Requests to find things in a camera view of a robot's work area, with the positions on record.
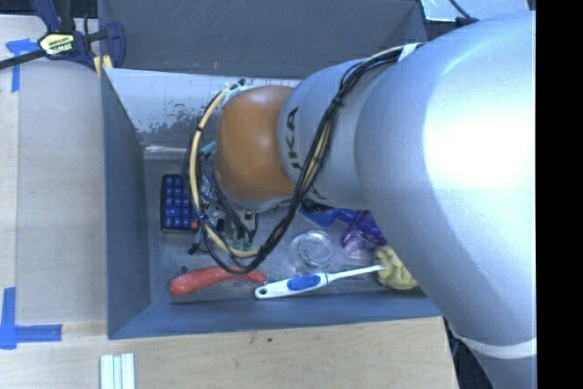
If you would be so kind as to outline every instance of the blue and white toothbrush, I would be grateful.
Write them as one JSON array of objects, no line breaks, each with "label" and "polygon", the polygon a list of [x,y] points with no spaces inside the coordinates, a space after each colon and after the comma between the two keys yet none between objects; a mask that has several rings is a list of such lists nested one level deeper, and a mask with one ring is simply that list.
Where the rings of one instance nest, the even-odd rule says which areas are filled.
[{"label": "blue and white toothbrush", "polygon": [[292,279],[284,279],[262,285],[255,289],[255,297],[257,298],[276,298],[287,297],[295,295],[296,293],[303,293],[325,287],[332,281],[342,279],[344,277],[355,276],[358,274],[366,274],[367,272],[375,272],[384,269],[384,266],[377,264],[366,268],[353,269],[351,271],[336,272],[335,274],[328,274],[326,272],[318,272],[317,274],[308,274],[305,276],[294,277]]}]

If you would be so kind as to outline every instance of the table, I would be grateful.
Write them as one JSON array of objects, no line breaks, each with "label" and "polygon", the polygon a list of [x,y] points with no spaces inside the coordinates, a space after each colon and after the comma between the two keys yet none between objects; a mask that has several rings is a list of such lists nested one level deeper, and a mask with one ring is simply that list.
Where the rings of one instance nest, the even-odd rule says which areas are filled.
[{"label": "table", "polygon": [[[0,15],[0,59],[10,56],[5,48],[6,39],[21,38],[18,36],[21,32],[11,29],[14,24],[14,18]],[[39,35],[42,33],[40,21],[34,28],[39,30]],[[35,70],[42,73],[44,67],[53,65],[41,59]],[[0,287],[3,289],[18,286],[16,261],[27,261],[26,257],[16,257],[19,94],[11,92],[11,85],[12,71],[0,72]],[[62,259],[63,267],[68,260]],[[235,385],[240,388],[458,388],[440,317],[122,341],[107,339],[104,320],[63,322],[62,342],[20,343],[15,350],[0,350],[2,386],[97,387],[99,357],[104,353],[133,353],[140,389]]]}]

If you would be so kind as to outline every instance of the blue clamp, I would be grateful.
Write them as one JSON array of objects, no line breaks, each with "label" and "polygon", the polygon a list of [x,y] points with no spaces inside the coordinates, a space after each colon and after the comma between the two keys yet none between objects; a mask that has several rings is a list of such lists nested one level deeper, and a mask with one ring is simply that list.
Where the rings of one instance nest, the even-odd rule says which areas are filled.
[{"label": "blue clamp", "polygon": [[105,31],[90,35],[76,31],[71,17],[71,0],[30,0],[36,16],[46,26],[46,34],[38,44],[46,51],[49,60],[69,60],[95,70],[95,53],[91,42],[107,39],[109,56],[114,67],[121,67],[126,55],[126,42],[122,25],[118,22],[105,24]]},{"label": "blue clamp", "polygon": [[62,324],[18,326],[15,324],[16,288],[4,290],[2,321],[0,323],[0,349],[14,350],[19,343],[60,342]]}]

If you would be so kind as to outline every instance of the gray bin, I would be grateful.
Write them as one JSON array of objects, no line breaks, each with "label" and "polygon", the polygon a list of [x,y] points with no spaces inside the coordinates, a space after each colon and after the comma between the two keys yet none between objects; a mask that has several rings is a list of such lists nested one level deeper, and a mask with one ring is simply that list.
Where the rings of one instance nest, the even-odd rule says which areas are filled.
[{"label": "gray bin", "polygon": [[[177,299],[169,294],[168,284],[180,268],[197,269],[212,261],[202,253],[188,255],[190,235],[163,233],[159,223],[161,177],[181,171],[204,103],[225,83],[243,77],[250,84],[294,86],[314,70],[405,42],[424,41],[414,3],[99,0],[99,20],[121,22],[128,41],[124,68],[107,70],[101,82],[109,338],[439,315],[422,291],[387,290],[373,277],[272,301],[256,300],[253,286],[240,282],[225,282]],[[335,44],[339,31],[343,37]],[[212,139],[212,131],[211,125],[207,139]],[[276,211],[263,217],[265,229],[278,215]],[[294,235],[316,227],[298,215],[260,269],[270,279],[293,274],[288,246]],[[358,265],[337,256],[333,266],[341,270]]]}]

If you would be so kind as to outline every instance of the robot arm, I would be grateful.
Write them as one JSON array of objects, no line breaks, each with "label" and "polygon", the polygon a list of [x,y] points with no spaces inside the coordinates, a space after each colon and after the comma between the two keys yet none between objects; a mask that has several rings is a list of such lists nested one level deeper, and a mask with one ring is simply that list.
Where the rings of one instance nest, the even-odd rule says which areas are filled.
[{"label": "robot arm", "polygon": [[[308,194],[372,212],[494,387],[537,385],[535,19],[528,12],[465,26],[367,71],[343,102]],[[261,138],[272,158],[276,141],[272,167],[285,174],[272,198],[289,196],[352,66],[326,68],[291,93],[275,93],[270,115],[278,121]],[[218,142],[218,158],[238,150]],[[217,171],[223,188],[234,186],[227,170]]]}]

